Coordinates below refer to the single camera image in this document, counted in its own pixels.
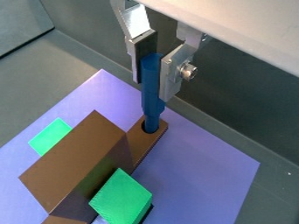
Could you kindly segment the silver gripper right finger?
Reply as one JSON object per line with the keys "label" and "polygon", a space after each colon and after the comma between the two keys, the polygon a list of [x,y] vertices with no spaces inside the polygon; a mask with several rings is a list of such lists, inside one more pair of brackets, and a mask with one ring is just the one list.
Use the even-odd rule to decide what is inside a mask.
{"label": "silver gripper right finger", "polygon": [[190,81],[198,73],[192,56],[200,45],[208,43],[207,34],[187,24],[179,24],[176,38],[182,44],[162,58],[159,98],[168,102],[182,88],[183,80]]}

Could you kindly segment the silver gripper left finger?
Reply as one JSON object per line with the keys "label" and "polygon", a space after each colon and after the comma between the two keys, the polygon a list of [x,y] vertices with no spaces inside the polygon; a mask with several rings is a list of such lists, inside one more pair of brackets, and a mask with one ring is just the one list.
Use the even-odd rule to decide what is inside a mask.
{"label": "silver gripper left finger", "polygon": [[146,7],[140,3],[129,7],[127,7],[127,0],[109,0],[109,3],[125,35],[125,49],[131,56],[133,81],[140,83],[140,59],[156,52],[158,32],[151,28]]}

